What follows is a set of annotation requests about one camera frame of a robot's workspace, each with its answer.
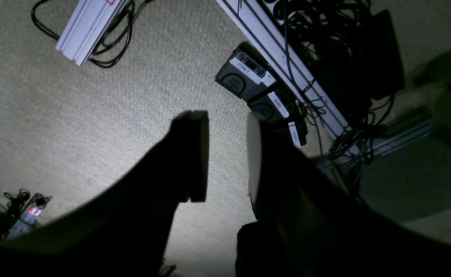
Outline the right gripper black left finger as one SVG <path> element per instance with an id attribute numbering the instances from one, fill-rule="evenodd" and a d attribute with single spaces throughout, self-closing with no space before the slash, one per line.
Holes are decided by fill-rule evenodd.
<path id="1" fill-rule="evenodd" d="M 178 205 L 206 200 L 209 148 L 208 112 L 182 112 L 109 189 L 0 242 L 0 277 L 156 277 Z"/>

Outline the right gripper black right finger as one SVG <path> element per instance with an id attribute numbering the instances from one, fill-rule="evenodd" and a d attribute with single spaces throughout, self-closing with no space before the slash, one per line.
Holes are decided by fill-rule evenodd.
<path id="1" fill-rule="evenodd" d="M 255 222 L 236 235 L 238 277 L 451 277 L 451 245 L 357 202 L 250 112 Z"/>

